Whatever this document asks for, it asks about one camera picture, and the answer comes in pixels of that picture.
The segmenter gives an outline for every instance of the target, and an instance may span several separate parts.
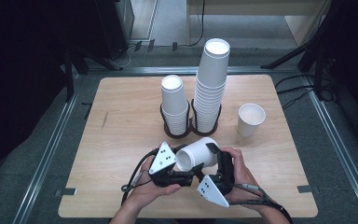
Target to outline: stack of paper cups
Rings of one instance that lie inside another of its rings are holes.
[[[194,109],[197,112],[193,126],[201,133],[210,132],[217,120],[227,79],[229,44],[223,39],[206,42],[196,75]]]
[[[170,75],[161,81],[162,114],[168,129],[173,135],[186,131],[188,102],[185,87],[179,76]]]

